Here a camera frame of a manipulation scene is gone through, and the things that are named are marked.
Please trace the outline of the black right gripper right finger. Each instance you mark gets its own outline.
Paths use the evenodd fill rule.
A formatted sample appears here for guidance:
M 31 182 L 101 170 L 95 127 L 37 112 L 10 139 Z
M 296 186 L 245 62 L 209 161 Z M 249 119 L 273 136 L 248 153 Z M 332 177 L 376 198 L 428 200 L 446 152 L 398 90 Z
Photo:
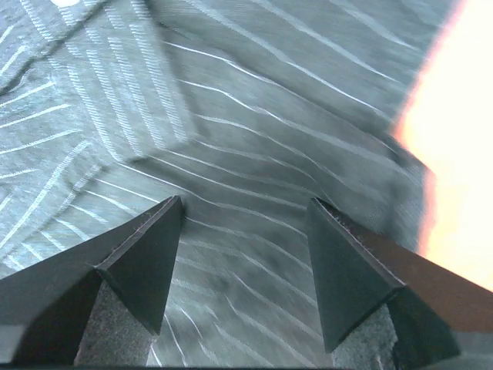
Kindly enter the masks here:
M 490 368 L 492 294 L 314 198 L 307 242 L 324 346 L 342 368 Z

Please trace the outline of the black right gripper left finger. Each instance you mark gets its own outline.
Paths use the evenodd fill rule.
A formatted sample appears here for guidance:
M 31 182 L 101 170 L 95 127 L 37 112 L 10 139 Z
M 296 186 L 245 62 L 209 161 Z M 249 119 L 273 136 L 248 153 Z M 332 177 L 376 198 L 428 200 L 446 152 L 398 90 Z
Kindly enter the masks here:
M 173 196 L 3 278 L 2 364 L 145 364 L 161 332 L 182 221 Z

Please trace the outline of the dark pinstriped long sleeve shirt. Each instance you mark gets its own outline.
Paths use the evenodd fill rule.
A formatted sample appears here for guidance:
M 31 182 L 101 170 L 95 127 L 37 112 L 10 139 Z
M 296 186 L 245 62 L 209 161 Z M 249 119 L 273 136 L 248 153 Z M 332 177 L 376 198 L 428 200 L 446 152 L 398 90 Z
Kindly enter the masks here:
M 390 135 L 450 1 L 3 1 L 1 276 L 173 194 L 166 365 L 328 365 L 311 197 L 415 249 Z

